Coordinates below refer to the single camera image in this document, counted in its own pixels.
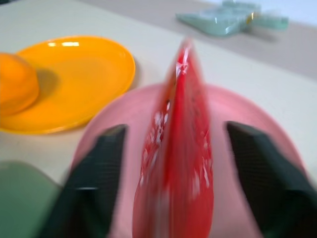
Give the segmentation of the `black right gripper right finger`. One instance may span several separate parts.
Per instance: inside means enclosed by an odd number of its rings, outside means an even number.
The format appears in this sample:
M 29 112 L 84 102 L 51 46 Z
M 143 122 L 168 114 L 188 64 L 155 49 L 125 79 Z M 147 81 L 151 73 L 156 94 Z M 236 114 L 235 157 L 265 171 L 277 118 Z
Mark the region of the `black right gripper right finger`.
M 317 238 L 317 190 L 264 132 L 235 121 L 226 130 L 239 181 L 264 238 Z

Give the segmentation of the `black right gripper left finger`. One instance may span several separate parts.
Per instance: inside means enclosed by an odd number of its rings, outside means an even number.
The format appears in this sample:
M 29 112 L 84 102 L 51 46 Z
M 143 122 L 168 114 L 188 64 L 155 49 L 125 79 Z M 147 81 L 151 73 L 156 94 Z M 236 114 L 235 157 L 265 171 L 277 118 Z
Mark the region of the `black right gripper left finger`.
M 106 238 L 119 189 L 127 125 L 106 129 L 71 170 L 39 238 Z

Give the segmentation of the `red snack packet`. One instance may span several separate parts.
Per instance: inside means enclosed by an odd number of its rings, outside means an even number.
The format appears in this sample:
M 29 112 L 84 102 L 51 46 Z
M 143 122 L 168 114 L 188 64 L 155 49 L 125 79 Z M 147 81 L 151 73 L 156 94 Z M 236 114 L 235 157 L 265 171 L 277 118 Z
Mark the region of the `red snack packet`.
M 213 216 L 211 115 L 185 40 L 156 98 L 132 215 L 132 238 L 208 238 Z

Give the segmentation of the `pink plate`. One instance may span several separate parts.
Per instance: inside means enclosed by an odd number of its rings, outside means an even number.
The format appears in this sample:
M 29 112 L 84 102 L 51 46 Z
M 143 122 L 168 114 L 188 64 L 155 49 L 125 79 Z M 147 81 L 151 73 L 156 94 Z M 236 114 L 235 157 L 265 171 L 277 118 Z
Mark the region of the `pink plate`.
M 208 86 L 211 110 L 214 211 L 209 238 L 263 238 L 236 175 L 225 122 L 237 121 L 270 135 L 280 151 L 301 170 L 304 164 L 281 127 L 250 100 L 221 87 Z M 143 143 L 162 85 L 132 90 L 108 104 L 86 127 L 73 163 L 82 160 L 105 129 L 128 125 L 119 202 L 107 238 L 132 238 L 132 208 L 138 184 Z

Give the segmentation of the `green plate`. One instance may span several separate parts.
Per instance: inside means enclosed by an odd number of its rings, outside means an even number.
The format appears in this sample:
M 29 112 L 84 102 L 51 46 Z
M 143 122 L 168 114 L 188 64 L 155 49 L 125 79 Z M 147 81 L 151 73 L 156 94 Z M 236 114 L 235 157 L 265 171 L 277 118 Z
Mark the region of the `green plate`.
M 35 238 L 59 192 L 32 165 L 0 162 L 0 238 Z

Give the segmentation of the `orange plate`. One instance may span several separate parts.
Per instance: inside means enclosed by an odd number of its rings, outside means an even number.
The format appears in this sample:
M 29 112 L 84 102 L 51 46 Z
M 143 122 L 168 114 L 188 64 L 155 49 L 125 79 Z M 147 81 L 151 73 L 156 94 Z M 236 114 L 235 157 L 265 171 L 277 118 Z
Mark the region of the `orange plate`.
M 0 131 L 48 134 L 79 127 L 124 94 L 135 76 L 133 55 L 97 36 L 68 36 L 16 53 L 37 72 L 40 93 L 28 108 L 0 116 Z

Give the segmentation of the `orange fruit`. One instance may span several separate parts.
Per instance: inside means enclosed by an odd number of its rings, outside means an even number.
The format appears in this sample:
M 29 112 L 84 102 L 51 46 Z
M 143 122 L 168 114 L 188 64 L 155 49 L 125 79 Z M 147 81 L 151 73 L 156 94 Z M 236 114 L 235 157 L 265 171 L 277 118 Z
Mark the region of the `orange fruit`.
M 18 55 L 0 52 L 0 116 L 26 109 L 39 91 L 35 68 Z

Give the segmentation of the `pale green packet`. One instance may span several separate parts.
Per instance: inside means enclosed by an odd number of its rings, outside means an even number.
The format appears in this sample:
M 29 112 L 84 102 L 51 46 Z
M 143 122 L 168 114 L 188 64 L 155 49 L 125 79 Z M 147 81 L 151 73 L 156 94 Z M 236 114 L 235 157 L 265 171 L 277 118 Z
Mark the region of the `pale green packet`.
M 262 11 L 259 4 L 223 0 L 220 5 L 190 13 L 177 13 L 176 19 L 207 35 L 226 37 L 246 31 L 252 26 L 286 30 L 288 17 Z

